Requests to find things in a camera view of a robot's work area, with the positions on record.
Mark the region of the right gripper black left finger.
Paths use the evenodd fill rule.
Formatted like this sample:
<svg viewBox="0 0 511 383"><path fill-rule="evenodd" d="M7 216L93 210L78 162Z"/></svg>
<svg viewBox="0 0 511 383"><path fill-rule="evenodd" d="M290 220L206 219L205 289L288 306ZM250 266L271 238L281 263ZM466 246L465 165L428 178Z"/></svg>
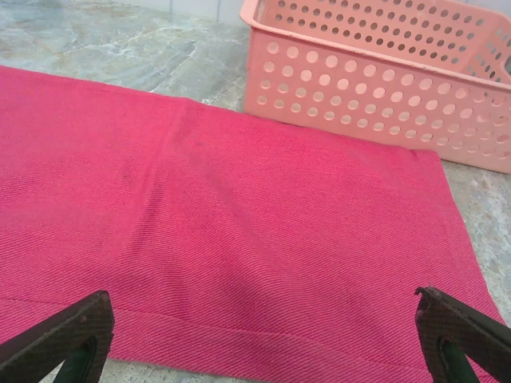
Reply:
<svg viewBox="0 0 511 383"><path fill-rule="evenodd" d="M113 340L109 293L98 290L1 344L2 382L98 382Z"/></svg>

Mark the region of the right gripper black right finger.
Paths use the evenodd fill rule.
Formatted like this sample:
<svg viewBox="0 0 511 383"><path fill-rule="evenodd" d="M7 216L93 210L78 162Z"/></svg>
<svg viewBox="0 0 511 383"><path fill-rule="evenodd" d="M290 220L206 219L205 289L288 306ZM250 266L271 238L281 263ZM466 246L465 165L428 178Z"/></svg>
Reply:
<svg viewBox="0 0 511 383"><path fill-rule="evenodd" d="M415 325L435 382L479 382L471 362L494 380L510 381L510 328L432 287L421 298Z"/></svg>

